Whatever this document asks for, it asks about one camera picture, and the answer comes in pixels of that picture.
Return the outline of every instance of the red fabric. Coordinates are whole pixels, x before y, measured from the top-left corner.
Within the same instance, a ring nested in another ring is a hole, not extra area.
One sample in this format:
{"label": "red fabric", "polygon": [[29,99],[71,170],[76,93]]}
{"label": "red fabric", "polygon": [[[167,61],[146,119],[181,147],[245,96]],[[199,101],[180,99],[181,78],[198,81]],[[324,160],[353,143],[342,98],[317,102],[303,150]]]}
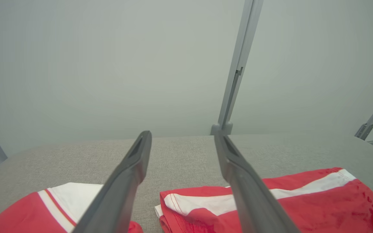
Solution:
{"label": "red fabric", "polygon": [[[293,190],[339,170],[341,168],[322,169],[263,181],[269,189]],[[237,211],[216,216],[206,208],[197,208],[184,216],[165,205],[164,198],[173,193],[185,196],[221,196],[232,194],[232,191],[224,187],[198,187],[161,192],[163,216],[160,217],[160,223],[165,233],[241,232]],[[373,232],[373,192],[358,179],[342,187],[282,198],[278,202],[303,233]]]}
{"label": "red fabric", "polygon": [[[48,211],[37,192],[15,202],[0,214],[0,233],[35,232],[66,233]],[[131,221],[128,232],[143,233],[143,230],[139,224]]]}

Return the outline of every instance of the gray table surface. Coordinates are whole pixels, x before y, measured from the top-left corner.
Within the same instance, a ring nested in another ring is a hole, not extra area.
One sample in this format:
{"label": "gray table surface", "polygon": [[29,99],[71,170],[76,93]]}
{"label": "gray table surface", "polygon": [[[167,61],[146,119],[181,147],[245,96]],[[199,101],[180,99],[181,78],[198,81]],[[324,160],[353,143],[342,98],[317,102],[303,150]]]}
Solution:
{"label": "gray table surface", "polygon": [[[262,177],[342,167],[373,190],[373,146],[353,136],[319,134],[234,135],[232,141]],[[0,165],[0,212],[31,192],[68,182],[102,184],[134,140],[42,146]],[[155,138],[132,220],[144,232],[162,232],[153,207],[159,192],[225,186],[212,136]]]}

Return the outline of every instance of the red and white garment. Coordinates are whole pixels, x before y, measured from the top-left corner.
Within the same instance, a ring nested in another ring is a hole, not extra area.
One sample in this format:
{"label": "red and white garment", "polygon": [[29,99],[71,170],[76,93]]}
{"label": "red and white garment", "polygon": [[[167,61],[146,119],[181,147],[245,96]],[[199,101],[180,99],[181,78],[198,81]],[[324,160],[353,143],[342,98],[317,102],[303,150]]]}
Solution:
{"label": "red and white garment", "polygon": [[[342,168],[263,179],[302,232],[373,232],[373,192]],[[240,233],[230,187],[160,192],[155,207],[165,233]]]}
{"label": "red and white garment", "polygon": [[[33,192],[0,214],[0,233],[69,233],[73,231],[102,184],[67,183]],[[142,233],[131,221],[129,233]]]}

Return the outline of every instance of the textured gray tabletop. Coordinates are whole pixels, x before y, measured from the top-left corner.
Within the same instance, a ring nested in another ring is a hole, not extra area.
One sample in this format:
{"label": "textured gray tabletop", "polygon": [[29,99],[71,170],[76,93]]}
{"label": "textured gray tabletop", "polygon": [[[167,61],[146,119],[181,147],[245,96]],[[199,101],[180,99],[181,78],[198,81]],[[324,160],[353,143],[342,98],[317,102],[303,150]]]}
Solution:
{"label": "textured gray tabletop", "polygon": [[[231,136],[262,177],[342,167],[373,190],[373,146],[353,136],[265,134]],[[43,146],[0,165],[0,212],[35,191],[68,182],[102,184],[134,140]],[[132,220],[144,232],[162,232],[153,207],[159,192],[203,185],[227,185],[212,136],[155,138],[145,180],[136,193]]]}

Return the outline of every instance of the folded clothing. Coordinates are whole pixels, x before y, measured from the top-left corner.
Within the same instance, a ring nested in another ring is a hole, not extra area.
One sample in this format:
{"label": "folded clothing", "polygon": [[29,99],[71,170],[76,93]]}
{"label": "folded clothing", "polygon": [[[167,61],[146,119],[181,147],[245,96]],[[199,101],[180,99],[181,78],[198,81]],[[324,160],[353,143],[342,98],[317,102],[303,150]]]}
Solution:
{"label": "folded clothing", "polygon": [[[99,190],[101,184],[67,183],[33,192],[0,214],[0,232],[72,232]],[[129,233],[142,233],[131,221]]]}
{"label": "folded clothing", "polygon": [[[301,232],[373,232],[373,192],[342,168],[263,179]],[[230,187],[160,192],[155,207],[165,233],[240,233]]]}

